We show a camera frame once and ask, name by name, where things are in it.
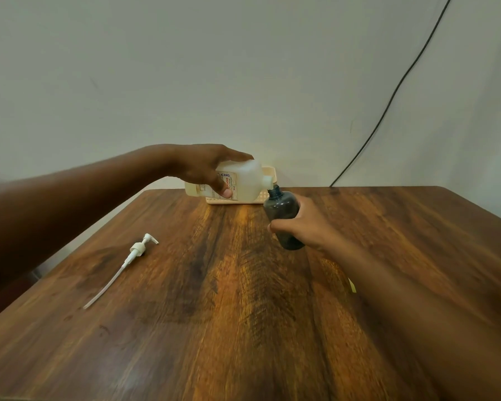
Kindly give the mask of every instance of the wooden table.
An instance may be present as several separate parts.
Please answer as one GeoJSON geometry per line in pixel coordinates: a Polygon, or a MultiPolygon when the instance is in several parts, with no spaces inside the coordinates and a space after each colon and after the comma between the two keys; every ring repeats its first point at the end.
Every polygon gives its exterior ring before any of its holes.
{"type": "MultiPolygon", "coordinates": [[[[439,187],[291,190],[501,329],[501,219],[439,187]]],[[[260,206],[143,193],[0,314],[0,398],[436,399],[341,269],[266,225],[260,206]],[[160,245],[83,310],[147,232],[160,245]]]]}

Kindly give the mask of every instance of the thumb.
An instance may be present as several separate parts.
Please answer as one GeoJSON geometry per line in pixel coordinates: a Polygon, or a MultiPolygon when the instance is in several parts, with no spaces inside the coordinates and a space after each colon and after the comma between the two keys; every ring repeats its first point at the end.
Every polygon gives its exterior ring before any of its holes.
{"type": "Polygon", "coordinates": [[[297,224],[296,219],[274,219],[271,221],[267,229],[271,233],[276,233],[276,232],[287,232],[291,235],[293,235],[295,231],[295,227],[297,224]]]}
{"type": "Polygon", "coordinates": [[[232,197],[232,190],[228,188],[217,172],[212,172],[212,175],[208,179],[210,180],[208,186],[210,186],[214,192],[224,198],[232,197]]]}

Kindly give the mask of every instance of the dark translucent bottle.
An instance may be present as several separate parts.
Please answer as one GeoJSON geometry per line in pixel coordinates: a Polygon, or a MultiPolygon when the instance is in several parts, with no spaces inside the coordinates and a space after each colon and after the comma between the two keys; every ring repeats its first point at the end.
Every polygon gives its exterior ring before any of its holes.
{"type": "MultiPolygon", "coordinates": [[[[299,203],[295,196],[289,191],[281,191],[278,185],[274,185],[272,190],[269,190],[269,199],[263,203],[263,208],[266,210],[269,221],[274,219],[291,219],[299,212],[299,203]]],[[[278,241],[284,249],[297,250],[304,247],[304,243],[295,238],[293,235],[278,232],[278,241]]]]}

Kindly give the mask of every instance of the hand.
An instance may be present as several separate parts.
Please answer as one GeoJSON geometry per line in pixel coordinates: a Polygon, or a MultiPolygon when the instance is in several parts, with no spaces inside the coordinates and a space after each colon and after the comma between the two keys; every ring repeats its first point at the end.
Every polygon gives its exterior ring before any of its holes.
{"type": "Polygon", "coordinates": [[[224,145],[174,145],[174,163],[170,176],[193,184],[207,184],[224,198],[232,197],[232,190],[215,171],[219,163],[232,160],[244,162],[254,159],[248,153],[229,149],[224,145]]]}
{"type": "Polygon", "coordinates": [[[292,219],[275,219],[267,230],[272,233],[287,232],[305,245],[324,251],[327,243],[339,232],[328,222],[314,202],[301,195],[294,194],[300,209],[296,217],[292,219]]]}

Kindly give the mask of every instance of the wall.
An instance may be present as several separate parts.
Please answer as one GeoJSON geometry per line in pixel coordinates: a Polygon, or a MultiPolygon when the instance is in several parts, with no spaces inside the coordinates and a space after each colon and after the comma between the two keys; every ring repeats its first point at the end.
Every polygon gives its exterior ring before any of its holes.
{"type": "MultiPolygon", "coordinates": [[[[0,0],[0,181],[219,142],[282,185],[328,185],[445,2],[0,0]]],[[[446,185],[501,216],[501,0],[453,0],[338,183],[375,184],[446,185]]]]}

